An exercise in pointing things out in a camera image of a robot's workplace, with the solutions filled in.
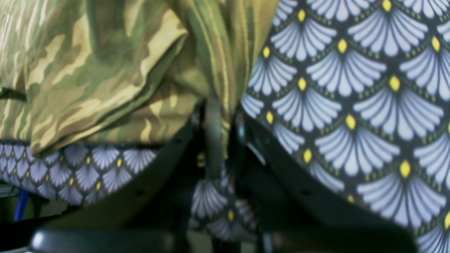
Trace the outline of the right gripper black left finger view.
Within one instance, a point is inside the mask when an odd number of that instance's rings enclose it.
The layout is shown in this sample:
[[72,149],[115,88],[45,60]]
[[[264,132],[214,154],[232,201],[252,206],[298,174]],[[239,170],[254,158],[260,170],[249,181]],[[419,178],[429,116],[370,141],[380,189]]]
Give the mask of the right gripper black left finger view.
[[116,192],[46,223],[31,253],[187,253],[197,182],[221,179],[221,103],[199,102],[156,158]]

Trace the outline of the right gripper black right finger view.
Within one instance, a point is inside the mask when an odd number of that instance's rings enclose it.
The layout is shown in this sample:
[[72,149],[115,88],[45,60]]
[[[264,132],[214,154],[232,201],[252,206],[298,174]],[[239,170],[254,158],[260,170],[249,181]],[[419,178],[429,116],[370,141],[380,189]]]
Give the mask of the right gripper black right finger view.
[[230,133],[235,192],[255,208],[257,253],[416,253],[406,229],[349,203],[239,109]]

